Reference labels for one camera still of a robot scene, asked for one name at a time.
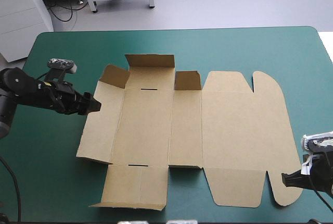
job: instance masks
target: white drawer cabinet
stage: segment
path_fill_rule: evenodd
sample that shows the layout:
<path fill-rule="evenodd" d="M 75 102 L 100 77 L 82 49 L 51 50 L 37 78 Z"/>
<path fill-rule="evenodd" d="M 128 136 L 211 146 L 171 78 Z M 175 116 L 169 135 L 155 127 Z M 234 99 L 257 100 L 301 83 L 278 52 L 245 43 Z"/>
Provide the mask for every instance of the white drawer cabinet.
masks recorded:
<path fill-rule="evenodd" d="M 0 0 L 0 54 L 8 61 L 28 56 L 36 37 L 53 31 L 42 0 Z"/>

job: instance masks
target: cardboard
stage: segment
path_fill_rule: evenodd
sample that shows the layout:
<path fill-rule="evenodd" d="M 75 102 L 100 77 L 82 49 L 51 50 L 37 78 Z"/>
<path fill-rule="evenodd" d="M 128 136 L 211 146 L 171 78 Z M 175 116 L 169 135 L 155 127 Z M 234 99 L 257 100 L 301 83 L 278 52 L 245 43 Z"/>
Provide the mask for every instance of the cardboard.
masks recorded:
<path fill-rule="evenodd" d="M 239 72 L 175 73 L 173 55 L 126 55 L 97 82 L 100 112 L 89 114 L 77 157 L 109 164 L 95 207 L 162 210 L 168 167 L 204 168 L 218 205 L 257 207 L 268 171 L 275 201 L 301 189 L 281 173 L 300 167 L 283 93 L 256 71 L 254 91 Z"/>
<path fill-rule="evenodd" d="M 253 88 L 239 72 L 209 73 L 202 91 L 204 171 L 218 205 L 259 206 L 268 171 L 275 201 L 286 206 L 302 190 L 281 180 L 300 166 L 285 99 L 265 73 L 253 74 Z"/>

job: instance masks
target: gray floor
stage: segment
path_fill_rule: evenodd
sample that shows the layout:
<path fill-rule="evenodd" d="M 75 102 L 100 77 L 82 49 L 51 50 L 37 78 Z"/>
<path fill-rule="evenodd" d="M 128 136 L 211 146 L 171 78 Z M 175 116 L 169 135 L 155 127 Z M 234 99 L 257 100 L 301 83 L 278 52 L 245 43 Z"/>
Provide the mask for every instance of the gray floor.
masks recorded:
<path fill-rule="evenodd" d="M 70 22 L 53 20 L 55 31 L 155 30 L 271 26 L 313 26 L 333 31 L 333 0 L 121 0 L 87 6 Z M 58 10 L 66 19 L 69 12 Z"/>

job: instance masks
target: cabinet drawer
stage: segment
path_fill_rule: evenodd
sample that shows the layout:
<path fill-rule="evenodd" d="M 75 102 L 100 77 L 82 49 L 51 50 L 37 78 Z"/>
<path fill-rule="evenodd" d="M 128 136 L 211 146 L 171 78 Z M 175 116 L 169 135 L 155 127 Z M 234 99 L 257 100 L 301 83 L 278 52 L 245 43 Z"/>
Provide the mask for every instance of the cabinet drawer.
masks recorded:
<path fill-rule="evenodd" d="M 0 0 L 0 17 L 35 7 L 33 0 Z"/>
<path fill-rule="evenodd" d="M 36 37 L 40 33 L 47 31 L 47 26 L 41 23 L 0 34 L 0 53 L 7 62 L 25 58 L 28 56 Z"/>
<path fill-rule="evenodd" d="M 43 18 L 37 8 L 16 12 L 0 17 L 0 34 L 33 26 L 42 22 Z"/>

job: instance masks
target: green table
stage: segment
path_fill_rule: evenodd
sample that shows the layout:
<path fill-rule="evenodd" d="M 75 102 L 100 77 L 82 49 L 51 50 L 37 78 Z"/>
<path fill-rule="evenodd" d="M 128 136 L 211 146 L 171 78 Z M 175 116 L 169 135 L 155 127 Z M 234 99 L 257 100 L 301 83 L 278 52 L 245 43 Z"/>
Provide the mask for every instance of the green table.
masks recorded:
<path fill-rule="evenodd" d="M 78 71 L 68 74 L 67 80 L 80 92 L 93 92 L 106 64 L 127 68 L 126 53 L 174 54 L 176 69 L 199 70 L 202 84 L 210 70 L 240 71 L 249 84 L 255 70 L 268 73 L 284 92 L 300 157 L 303 134 L 333 129 L 333 65 L 316 30 L 310 27 L 43 33 L 24 70 L 37 77 L 47 71 L 50 58 L 72 59 Z M 203 171 L 198 169 L 169 170 L 168 204 L 161 212 L 89 208 L 100 201 L 107 166 L 75 157 L 85 119 L 18 107 L 10 135 L 0 140 L 0 155 L 17 175 L 23 221 L 333 220 L 309 190 L 294 204 L 277 206 L 267 180 L 258 208 L 217 206 Z M 0 201 L 4 204 L 0 212 L 16 220 L 14 186 L 2 166 Z"/>

